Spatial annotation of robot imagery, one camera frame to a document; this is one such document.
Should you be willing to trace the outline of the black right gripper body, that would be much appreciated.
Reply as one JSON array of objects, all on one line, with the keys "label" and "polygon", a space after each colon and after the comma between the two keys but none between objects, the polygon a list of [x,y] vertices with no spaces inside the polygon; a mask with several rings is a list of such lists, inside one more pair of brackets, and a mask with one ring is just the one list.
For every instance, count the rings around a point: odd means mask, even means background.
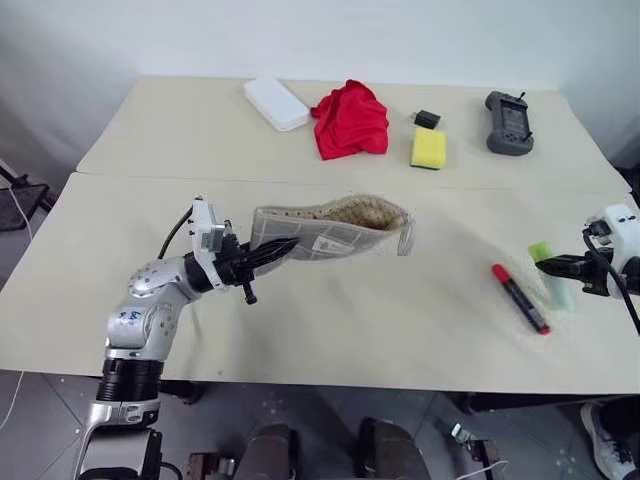
[{"label": "black right gripper body", "polygon": [[613,297],[620,293],[615,280],[606,267],[603,267],[591,251],[585,253],[587,263],[586,279],[583,281],[582,291],[587,294]]}]

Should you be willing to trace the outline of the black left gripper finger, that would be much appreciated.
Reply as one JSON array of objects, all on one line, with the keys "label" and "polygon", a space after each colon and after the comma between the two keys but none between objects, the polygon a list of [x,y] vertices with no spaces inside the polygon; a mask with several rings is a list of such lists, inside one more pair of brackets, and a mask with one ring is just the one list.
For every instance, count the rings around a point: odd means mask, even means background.
[{"label": "black left gripper finger", "polygon": [[277,238],[255,247],[247,242],[241,245],[241,249],[249,257],[285,257],[294,249],[298,241],[298,238]]},{"label": "black left gripper finger", "polygon": [[245,255],[243,269],[249,273],[269,270],[271,264],[278,264],[287,255],[287,249],[255,249]]}]

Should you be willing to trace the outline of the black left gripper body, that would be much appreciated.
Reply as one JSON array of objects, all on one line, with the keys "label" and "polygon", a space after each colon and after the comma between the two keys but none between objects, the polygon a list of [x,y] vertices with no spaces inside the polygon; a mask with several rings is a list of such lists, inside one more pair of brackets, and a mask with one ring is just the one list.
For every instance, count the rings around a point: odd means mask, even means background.
[{"label": "black left gripper body", "polygon": [[224,221],[224,230],[220,251],[216,254],[215,269],[225,286],[241,287],[248,305],[258,299],[253,292],[255,280],[253,267],[249,263],[250,244],[240,243],[233,231],[230,220]]}]

